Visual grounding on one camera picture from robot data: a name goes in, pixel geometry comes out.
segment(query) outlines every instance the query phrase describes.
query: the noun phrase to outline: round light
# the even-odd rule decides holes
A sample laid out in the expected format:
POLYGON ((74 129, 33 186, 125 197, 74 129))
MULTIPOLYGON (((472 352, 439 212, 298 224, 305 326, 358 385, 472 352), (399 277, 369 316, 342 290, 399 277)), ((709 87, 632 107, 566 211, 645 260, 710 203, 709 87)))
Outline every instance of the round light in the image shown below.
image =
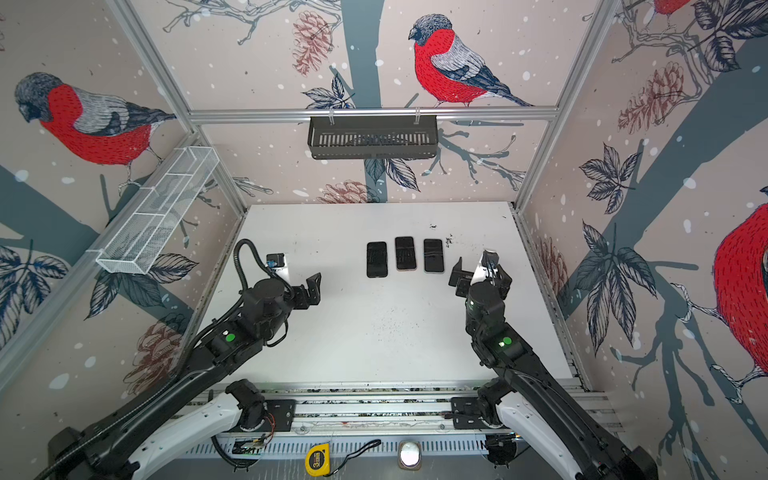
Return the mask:
POLYGON ((421 460, 422 452, 414 442, 403 442, 400 445, 400 462, 406 467, 415 467, 421 460))

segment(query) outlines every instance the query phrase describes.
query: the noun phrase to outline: white wire mesh basket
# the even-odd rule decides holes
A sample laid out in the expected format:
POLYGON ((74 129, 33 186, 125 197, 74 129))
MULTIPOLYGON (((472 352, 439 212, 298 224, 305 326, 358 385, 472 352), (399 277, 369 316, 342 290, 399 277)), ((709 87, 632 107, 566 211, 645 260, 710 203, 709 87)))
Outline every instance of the white wire mesh basket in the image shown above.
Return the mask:
POLYGON ((211 147, 180 149, 178 158, 99 254, 110 273, 146 274, 219 164, 211 147))

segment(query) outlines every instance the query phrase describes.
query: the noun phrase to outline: bird wing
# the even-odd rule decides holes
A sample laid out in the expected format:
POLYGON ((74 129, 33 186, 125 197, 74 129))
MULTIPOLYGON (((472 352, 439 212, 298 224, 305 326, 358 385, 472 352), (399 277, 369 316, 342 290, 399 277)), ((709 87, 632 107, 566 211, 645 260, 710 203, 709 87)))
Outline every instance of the bird wing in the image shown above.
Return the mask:
POLYGON ((92 94, 73 87, 83 106, 75 130, 95 137, 114 137, 176 116, 157 108, 141 107, 114 95, 92 94))
POLYGON ((432 65, 440 73, 463 84, 472 84, 471 80, 485 67, 485 60, 480 55, 469 49, 458 37, 453 36, 451 48, 446 53, 433 55, 432 65))

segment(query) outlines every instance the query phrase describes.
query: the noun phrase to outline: phone screen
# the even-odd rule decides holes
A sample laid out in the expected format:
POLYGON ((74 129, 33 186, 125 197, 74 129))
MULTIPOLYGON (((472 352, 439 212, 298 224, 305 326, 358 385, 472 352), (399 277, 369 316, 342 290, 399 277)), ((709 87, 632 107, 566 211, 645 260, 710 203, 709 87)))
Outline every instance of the phone screen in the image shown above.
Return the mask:
POLYGON ((416 249, 413 237, 395 238, 395 259, 397 270, 416 270, 416 249))
POLYGON ((445 264, 442 259, 442 240, 439 238, 424 239, 424 271, 445 272, 445 264))
POLYGON ((368 243, 367 274, 368 278, 387 276, 386 242, 368 243))

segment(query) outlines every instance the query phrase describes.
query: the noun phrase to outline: bird head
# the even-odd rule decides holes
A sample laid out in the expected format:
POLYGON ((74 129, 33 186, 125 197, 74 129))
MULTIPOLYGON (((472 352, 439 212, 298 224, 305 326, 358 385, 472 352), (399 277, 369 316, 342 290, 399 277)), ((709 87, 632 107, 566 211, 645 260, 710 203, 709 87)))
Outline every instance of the bird head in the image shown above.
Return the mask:
POLYGON ((415 40, 419 47, 423 47, 427 40, 429 40, 429 37, 436 31, 451 30, 452 28, 453 25, 451 25, 451 21, 448 20, 448 17, 439 13, 432 13, 430 15, 424 15, 419 20, 416 20, 416 23, 413 24, 413 28, 411 28, 410 35, 408 35, 408 39, 415 40))
POLYGON ((39 118, 40 121, 52 121, 51 109, 48 107, 48 94, 63 82, 48 73, 37 72, 24 77, 16 85, 16 103, 22 117, 27 122, 39 118))

